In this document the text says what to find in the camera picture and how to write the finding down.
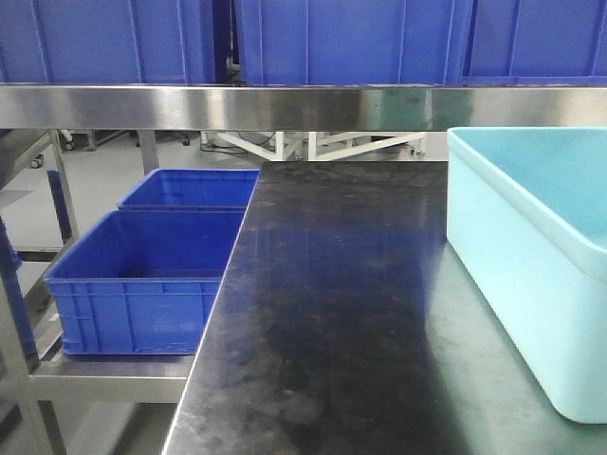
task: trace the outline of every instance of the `caster wheel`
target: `caster wheel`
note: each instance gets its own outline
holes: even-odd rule
[[[29,166],[31,169],[40,169],[45,164],[45,156],[40,154],[36,156],[34,159],[29,161]]]

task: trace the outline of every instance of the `plastic tub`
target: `plastic tub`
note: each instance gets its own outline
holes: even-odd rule
[[[607,129],[455,128],[447,235],[554,407],[607,423]]]
[[[114,211],[45,274],[68,354],[193,354],[243,214]]]
[[[119,202],[121,210],[244,211],[257,170],[158,169]]]
[[[470,0],[236,0],[251,84],[455,83]]]
[[[603,0],[478,0],[463,83],[607,83]]]
[[[230,0],[0,2],[0,82],[221,82],[229,53]]]

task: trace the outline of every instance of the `metal shelf rail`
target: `metal shelf rail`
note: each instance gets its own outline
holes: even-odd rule
[[[59,129],[138,130],[149,172],[158,167],[154,130],[428,132],[454,126],[607,126],[607,88],[0,84],[0,128],[53,130],[73,237]],[[53,401],[179,400],[191,357],[68,358],[59,348],[61,327],[52,306],[34,330],[37,352],[26,353],[3,284],[0,350],[40,453],[65,453]]]

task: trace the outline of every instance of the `black countertop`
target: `black countertop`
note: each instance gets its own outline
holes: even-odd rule
[[[267,163],[167,455],[607,453],[445,238],[444,162]]]

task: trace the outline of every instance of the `floor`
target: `floor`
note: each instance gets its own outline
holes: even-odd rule
[[[192,145],[160,140],[160,166],[166,168],[259,168],[263,158],[226,150],[202,152],[193,135]],[[359,155],[355,160],[446,159],[444,134],[429,134],[425,156],[411,155],[408,149],[394,147]],[[52,152],[46,151],[42,169],[26,169],[0,191],[0,215],[13,245],[61,246],[45,170],[54,169]],[[120,136],[96,152],[70,152],[64,156],[80,233],[90,229],[142,177],[140,151],[135,140]],[[24,292],[44,272],[41,263],[24,263],[19,279]],[[10,400],[9,391],[0,387],[0,404]],[[57,403],[60,426],[69,454],[143,455],[159,453],[170,425],[174,405],[73,404]],[[29,455],[35,447],[23,424],[0,426],[0,454]]]

